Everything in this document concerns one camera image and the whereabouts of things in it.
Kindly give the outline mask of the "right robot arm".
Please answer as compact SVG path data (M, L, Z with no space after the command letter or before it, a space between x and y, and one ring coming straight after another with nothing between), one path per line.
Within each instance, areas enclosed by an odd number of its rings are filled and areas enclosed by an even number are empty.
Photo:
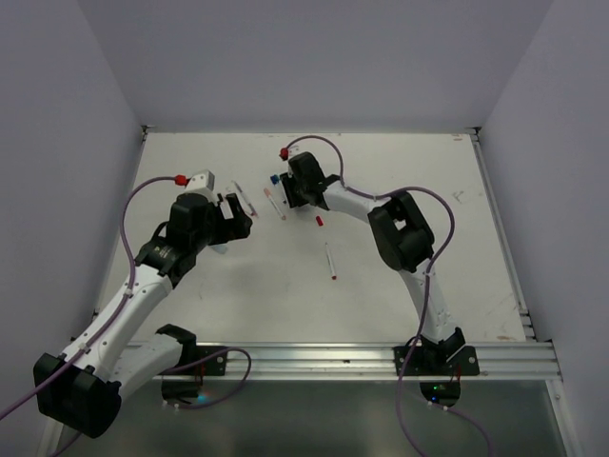
M403 279L420 319L414 340L421 344L406 352L403 361L407 367L442 374L455 366L465 339L449 311L435 271L436 261L454 236L455 217L448 213L446 241L434 248L435 235L411 192L419 190L432 197L437 194L414 187L373 196L347 186L336 174L325 175L310 152L289 158L280 182L291 208L310 205L369 225L380 257Z

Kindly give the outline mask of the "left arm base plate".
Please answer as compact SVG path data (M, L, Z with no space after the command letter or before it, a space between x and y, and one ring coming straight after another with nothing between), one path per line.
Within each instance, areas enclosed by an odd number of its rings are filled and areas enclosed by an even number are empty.
M179 366L205 361L197 366L181 371L182 374L200 377L221 377L226 374L226 350L224 346L195 346L180 360Z

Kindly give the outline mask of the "red marker pen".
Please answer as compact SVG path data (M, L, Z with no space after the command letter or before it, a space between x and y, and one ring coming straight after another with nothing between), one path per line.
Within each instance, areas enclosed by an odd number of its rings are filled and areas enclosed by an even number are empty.
M331 247L328 243L324 243L324 249L325 249L326 260L327 260L328 267L329 267L330 278L333 281L335 281L335 280L337 280L338 276L337 276L337 271L335 268L335 263L334 263Z

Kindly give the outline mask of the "blue marker pen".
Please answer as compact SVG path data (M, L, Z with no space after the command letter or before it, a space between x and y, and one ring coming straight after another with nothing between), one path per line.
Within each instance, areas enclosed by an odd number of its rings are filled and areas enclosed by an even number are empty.
M280 177L277 174L273 174L270 176L270 181L274 190L279 195L281 202L286 205L285 192L283 190Z

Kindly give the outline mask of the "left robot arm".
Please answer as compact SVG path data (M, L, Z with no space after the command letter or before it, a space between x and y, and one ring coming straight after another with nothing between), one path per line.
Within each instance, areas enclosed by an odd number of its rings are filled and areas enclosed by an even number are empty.
M197 347L194 333L174 325L158 328L131 354L124 350L151 312L195 267L207 247L245 239L252 226L239 198L219 201L195 192L180 194L144 244L124 285L98 317L59 355L43 354L33 367L39 411L89 438L103 435L121 405L161 374L208 374L226 355Z

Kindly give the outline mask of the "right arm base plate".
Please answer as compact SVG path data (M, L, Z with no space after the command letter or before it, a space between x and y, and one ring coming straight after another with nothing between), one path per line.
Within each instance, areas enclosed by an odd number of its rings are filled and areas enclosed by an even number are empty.
M478 376L481 369L476 350L472 346L460 348L445 358L430 347L414 346L404 369L404 376Z

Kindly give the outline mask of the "pink marker pen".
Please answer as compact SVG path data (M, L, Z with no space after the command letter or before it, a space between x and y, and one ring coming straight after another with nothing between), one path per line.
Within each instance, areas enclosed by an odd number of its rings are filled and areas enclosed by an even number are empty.
M277 202L275 201L272 192L270 191L270 189L264 188L264 194L266 199L268 200L268 202L270 203L270 205L273 207L273 209L276 211L276 213L278 214L278 217L285 221L286 220L286 216L283 213L283 211L281 210L281 208L278 206Z

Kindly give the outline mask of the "clear white pen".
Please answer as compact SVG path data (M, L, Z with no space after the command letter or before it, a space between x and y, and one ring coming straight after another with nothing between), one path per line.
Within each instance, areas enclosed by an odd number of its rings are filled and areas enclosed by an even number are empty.
M247 206L247 208L249 210L250 215L253 216L254 218L258 218L259 217L258 211L253 206L252 202L250 201L249 197L247 196L247 194L245 193L245 191L241 187L241 185L237 181L235 181L235 180L232 181L232 185L237 190L239 196L245 202L245 204L246 204L246 206Z

